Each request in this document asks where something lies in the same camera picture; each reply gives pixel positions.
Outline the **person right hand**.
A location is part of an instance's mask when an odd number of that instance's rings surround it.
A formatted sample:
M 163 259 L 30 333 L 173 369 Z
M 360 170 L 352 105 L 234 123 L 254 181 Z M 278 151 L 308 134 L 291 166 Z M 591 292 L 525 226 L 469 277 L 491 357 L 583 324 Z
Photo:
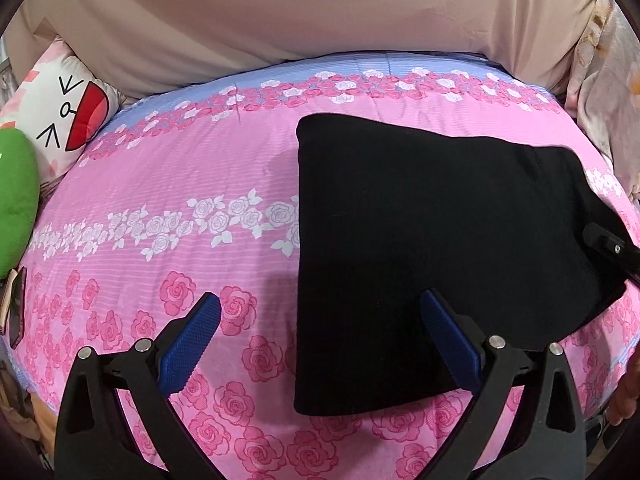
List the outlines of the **person right hand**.
M 613 426 L 618 426 L 624 420 L 630 419 L 637 411 L 640 396 L 639 361 L 639 347 L 636 347 L 606 410 L 606 418 Z

